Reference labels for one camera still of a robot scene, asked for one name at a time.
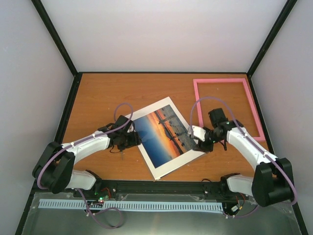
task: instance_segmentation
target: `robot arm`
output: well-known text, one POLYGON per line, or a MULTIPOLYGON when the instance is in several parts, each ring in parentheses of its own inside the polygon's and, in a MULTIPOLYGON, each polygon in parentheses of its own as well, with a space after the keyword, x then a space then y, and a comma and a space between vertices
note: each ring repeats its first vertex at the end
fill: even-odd
POLYGON ((229 121, 222 109, 212 110, 209 112, 209 116, 214 127, 213 130, 198 126, 192 126, 193 132, 189 130, 189 134, 198 140, 195 150, 211 152, 215 143, 224 141, 225 150, 226 143, 234 146, 255 171, 253 178, 240 174, 222 177, 228 190, 253 196, 256 202, 263 207, 293 198, 289 184, 265 155, 278 163, 293 182, 291 164, 287 159, 279 159, 265 150, 251 137, 241 123, 237 121, 240 130, 234 121, 229 121))
POLYGON ((59 193, 66 188, 82 188, 90 190, 94 187, 100 188, 101 179, 91 171, 73 170, 74 165, 83 158, 100 150, 117 146, 119 151, 141 144, 137 132, 134 131, 134 123, 130 121, 124 128, 115 132, 104 134, 109 130, 126 123, 128 118, 120 116, 115 124, 108 124, 99 128, 89 137, 82 138, 76 142, 48 144, 38 163, 33 170, 33 176, 38 179, 40 172, 47 162, 59 153, 59 156, 49 164, 41 177, 41 185, 53 193, 59 193))

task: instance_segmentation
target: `pink frame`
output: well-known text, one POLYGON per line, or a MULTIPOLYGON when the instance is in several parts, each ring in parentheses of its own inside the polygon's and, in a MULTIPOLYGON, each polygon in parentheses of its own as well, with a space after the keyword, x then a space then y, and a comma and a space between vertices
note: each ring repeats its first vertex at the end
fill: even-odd
MULTIPOLYGON (((264 132, 261 126, 261 122, 259 119, 258 112, 256 111, 253 98, 251 96, 248 84, 246 82, 246 79, 244 78, 209 78, 209 79, 194 79, 194 89, 195 89, 195 95, 196 95, 196 101, 200 99, 199 97, 199 91, 198 91, 198 83, 228 83, 228 82, 241 82, 244 86, 246 96, 249 101, 249 105, 254 117, 254 121, 259 133, 259 136, 254 137, 256 141, 265 141, 264 132)), ((198 110, 198 117, 199 117, 199 124, 201 127, 203 127, 203 119, 202 119, 202 112, 201 112, 201 105, 200 102, 197 104, 197 110, 198 110)))

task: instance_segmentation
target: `white wall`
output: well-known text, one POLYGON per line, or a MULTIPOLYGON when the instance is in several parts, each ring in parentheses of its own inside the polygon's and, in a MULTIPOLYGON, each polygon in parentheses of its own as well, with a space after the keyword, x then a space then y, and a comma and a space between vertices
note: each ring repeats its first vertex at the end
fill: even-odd
POLYGON ((78 71, 246 72, 286 0, 43 0, 78 71))
POLYGON ((0 32, 0 234, 11 235, 72 75, 30 0, 0 1, 0 32))
POLYGON ((252 77, 274 151, 293 167, 309 230, 313 211, 313 1, 299 0, 252 77))

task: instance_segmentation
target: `cable clip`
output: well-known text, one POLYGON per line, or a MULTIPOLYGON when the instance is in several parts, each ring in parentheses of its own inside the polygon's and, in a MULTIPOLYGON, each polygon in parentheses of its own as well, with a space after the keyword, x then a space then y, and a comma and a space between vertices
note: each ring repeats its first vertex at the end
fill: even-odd
POLYGON ((265 156, 265 155, 269 155, 269 152, 264 151, 264 153, 263 153, 263 157, 264 157, 264 158, 266 158, 266 156, 265 156))

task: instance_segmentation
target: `orange wooden surface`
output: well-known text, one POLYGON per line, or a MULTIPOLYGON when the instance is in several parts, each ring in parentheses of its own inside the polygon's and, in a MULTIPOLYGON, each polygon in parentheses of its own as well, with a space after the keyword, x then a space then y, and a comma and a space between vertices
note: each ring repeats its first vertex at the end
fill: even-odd
MULTIPOLYGON (((129 102, 134 110, 144 108, 165 97, 170 97, 189 123, 190 110, 195 102, 194 78, 245 78, 243 74, 156 74, 156 73, 85 73, 83 74, 76 100, 67 125, 64 142, 78 140, 90 135, 99 127, 113 122, 115 107, 129 102)), ((223 99, 252 136, 257 135, 256 125, 241 83, 199 84, 200 97, 212 95, 223 99)), ((216 101, 201 104, 204 124, 210 127, 208 111, 223 107, 216 101)), ((117 115, 127 115, 130 109, 122 106, 117 115)), ((196 110, 193 124, 198 124, 196 110)), ((102 179, 154 180, 137 147, 112 154, 100 151, 81 160, 75 169, 89 169, 102 179)), ((219 144, 214 151, 164 176, 168 181, 200 181, 239 172, 253 176, 253 170, 245 158, 231 145, 224 151, 219 144)))

